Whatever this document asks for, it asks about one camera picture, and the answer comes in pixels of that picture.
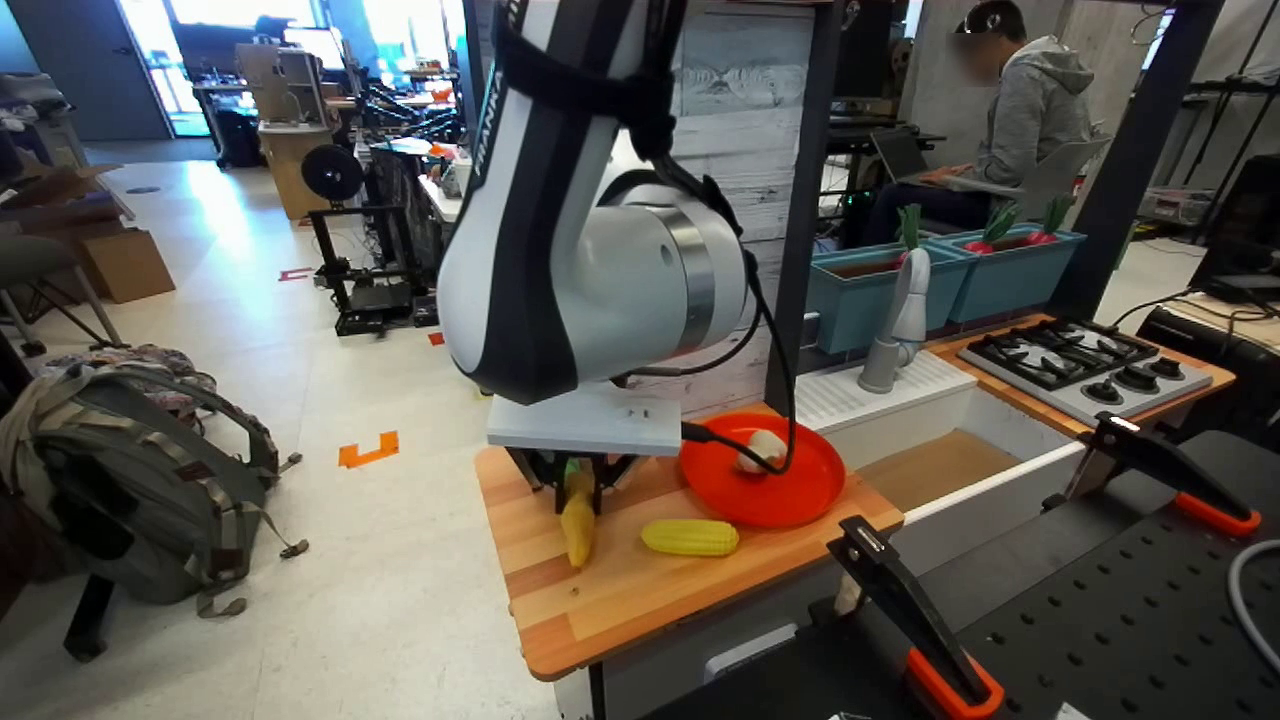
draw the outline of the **gray backpack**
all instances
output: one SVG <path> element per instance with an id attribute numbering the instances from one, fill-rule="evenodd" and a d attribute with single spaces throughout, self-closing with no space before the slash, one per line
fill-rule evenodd
<path id="1" fill-rule="evenodd" d="M 243 458 L 203 435 L 213 421 L 243 433 Z M 131 602 L 176 605 L 241 583 L 268 492 L 278 479 L 273 433 L 213 391 L 181 352 L 92 352 L 43 368 L 0 421 L 3 495 L 55 534 L 60 573 L 88 570 Z"/>

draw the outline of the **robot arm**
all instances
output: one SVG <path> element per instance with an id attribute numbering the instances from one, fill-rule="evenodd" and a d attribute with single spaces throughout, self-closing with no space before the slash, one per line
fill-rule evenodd
<path id="1" fill-rule="evenodd" d="M 622 122 L 672 182 L 681 21 L 681 0 L 499 7 L 485 149 L 436 302 L 454 368 L 505 400 L 538 404 L 715 343 L 745 322 L 745 254 L 706 185 L 684 177 L 684 187 L 604 191 L 595 205 Z"/>

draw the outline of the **orange clamp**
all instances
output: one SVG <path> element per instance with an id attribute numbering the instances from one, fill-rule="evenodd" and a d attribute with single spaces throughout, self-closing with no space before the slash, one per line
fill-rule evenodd
<path id="1" fill-rule="evenodd" d="M 396 451 L 400 451 L 400 433 L 380 433 L 373 451 L 359 451 L 359 446 L 344 446 L 334 451 L 334 463 L 359 467 L 359 463 L 375 463 L 375 462 L 396 458 Z"/>
<path id="2" fill-rule="evenodd" d="M 1184 522 L 1190 522 L 1190 523 L 1198 523 L 1198 527 L 1211 527 L 1216 535 L 1227 535 L 1227 540 L 1253 540 L 1253 535 L 1262 527 L 1262 518 L 1260 518 L 1260 514 L 1246 514 L 1246 518 L 1238 522 L 1238 518 L 1230 518 L 1230 514 L 1220 514 L 1220 509 L 1203 504 L 1203 500 L 1190 495 L 1190 492 L 1176 492 L 1176 495 L 1173 495 L 1173 509 L 1176 509 Z"/>
<path id="3" fill-rule="evenodd" d="M 903 657 L 903 674 L 907 685 L 921 691 L 921 701 L 926 704 L 933 716 L 942 720 L 993 720 L 1005 714 L 1005 685 L 994 685 L 994 675 L 989 667 L 980 667 L 968 657 L 977 680 L 989 689 L 989 696 L 980 704 L 968 704 L 947 680 L 942 674 L 933 667 L 933 662 L 921 649 L 907 649 Z"/>

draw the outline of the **concrete floor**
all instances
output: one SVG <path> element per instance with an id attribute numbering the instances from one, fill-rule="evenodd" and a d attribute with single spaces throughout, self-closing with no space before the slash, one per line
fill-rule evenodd
<path id="1" fill-rule="evenodd" d="M 314 244 L 285 220 L 268 173 L 123 164 L 109 185 L 147 187 L 128 205 L 176 278 L 176 291 L 117 303 L 111 322 L 131 343 L 182 349 L 273 423 L 285 451 L 309 458 L 273 514 L 313 552 L 278 564 L 264 535 L 241 590 L 249 613 L 225 624 L 194 622 L 190 605 L 120 598 L 95 665 L 60 649 L 79 581 L 29 590 L 0 624 L 0 716 L 554 716 L 505 607 L 470 479 L 485 446 L 470 383 L 421 327 L 332 338 L 328 295 L 278 282 L 314 268 Z M 1184 272 L 1179 244 L 1134 244 L 1101 316 L 1184 286 Z M 41 334 L 79 343 L 55 316 Z M 334 463 L 339 446 L 383 428 L 400 433 L 400 458 L 359 474 Z"/>

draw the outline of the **chair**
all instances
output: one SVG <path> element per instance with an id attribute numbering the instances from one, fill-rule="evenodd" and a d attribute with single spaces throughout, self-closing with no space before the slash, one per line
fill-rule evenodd
<path id="1" fill-rule="evenodd" d="M 88 327 L 79 316 L 67 311 L 67 303 L 41 290 L 49 278 L 70 272 L 79 291 L 92 303 L 92 316 L 98 322 L 103 338 L 95 327 Z M 63 311 L 70 325 L 79 325 L 95 343 L 120 343 L 117 325 L 109 322 L 103 303 L 95 302 L 88 278 L 79 272 L 79 256 L 75 249 L 53 240 L 53 237 L 0 237 L 0 303 L 12 316 L 18 339 L 29 349 L 41 349 L 30 325 L 23 322 L 23 311 L 16 307 L 12 291 L 16 290 L 30 290 L 41 295 L 53 302 L 55 311 Z"/>

